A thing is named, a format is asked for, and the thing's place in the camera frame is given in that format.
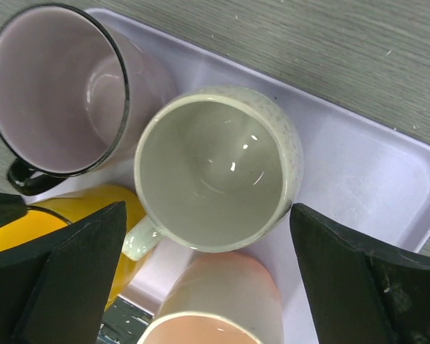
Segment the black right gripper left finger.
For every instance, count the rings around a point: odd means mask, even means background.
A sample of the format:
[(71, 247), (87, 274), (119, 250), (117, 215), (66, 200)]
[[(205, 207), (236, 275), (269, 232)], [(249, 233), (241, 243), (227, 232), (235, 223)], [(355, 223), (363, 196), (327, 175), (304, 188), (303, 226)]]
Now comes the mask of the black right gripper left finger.
[(0, 343), (95, 343), (125, 231), (114, 202), (0, 252)]

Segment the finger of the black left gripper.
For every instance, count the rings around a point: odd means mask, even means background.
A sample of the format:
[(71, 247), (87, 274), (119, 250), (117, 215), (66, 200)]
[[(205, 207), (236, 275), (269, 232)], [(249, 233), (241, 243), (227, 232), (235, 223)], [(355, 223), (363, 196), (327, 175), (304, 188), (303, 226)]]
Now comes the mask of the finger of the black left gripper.
[(27, 205), (16, 194), (0, 193), (0, 228), (27, 214)]

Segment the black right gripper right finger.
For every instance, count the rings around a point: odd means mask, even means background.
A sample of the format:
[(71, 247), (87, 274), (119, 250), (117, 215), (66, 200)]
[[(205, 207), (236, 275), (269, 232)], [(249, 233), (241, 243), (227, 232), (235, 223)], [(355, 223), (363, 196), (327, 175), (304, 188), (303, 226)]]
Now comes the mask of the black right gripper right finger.
[(319, 343), (430, 343), (430, 257), (304, 204), (290, 232)]

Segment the yellow mug black handle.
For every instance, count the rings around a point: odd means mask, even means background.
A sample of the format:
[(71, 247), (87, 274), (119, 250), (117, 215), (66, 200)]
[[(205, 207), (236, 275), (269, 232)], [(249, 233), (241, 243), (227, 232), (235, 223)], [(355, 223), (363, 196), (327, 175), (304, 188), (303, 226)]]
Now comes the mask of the yellow mug black handle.
[(0, 252), (62, 229), (116, 201), (125, 202), (126, 229), (131, 230), (145, 211), (137, 196), (116, 185), (60, 195), (27, 205), (27, 214), (0, 228)]

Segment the purple mug black handle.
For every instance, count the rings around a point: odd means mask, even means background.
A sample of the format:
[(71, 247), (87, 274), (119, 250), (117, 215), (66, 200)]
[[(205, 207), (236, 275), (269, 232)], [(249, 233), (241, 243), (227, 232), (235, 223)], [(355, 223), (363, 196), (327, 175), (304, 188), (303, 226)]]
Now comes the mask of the purple mug black handle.
[(0, 29), (0, 136), (25, 196), (130, 159), (177, 96), (157, 56), (86, 11), (39, 4)]

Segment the cream speckled mug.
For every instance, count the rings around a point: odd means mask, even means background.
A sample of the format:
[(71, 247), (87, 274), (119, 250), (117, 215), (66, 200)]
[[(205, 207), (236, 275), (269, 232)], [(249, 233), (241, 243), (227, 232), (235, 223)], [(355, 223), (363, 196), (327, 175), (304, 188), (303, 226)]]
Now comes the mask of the cream speckled mug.
[(267, 96), (237, 85), (179, 96), (139, 140), (133, 175), (145, 217), (123, 254), (139, 260), (164, 238), (200, 252), (246, 247), (290, 210), (303, 173), (297, 129)]

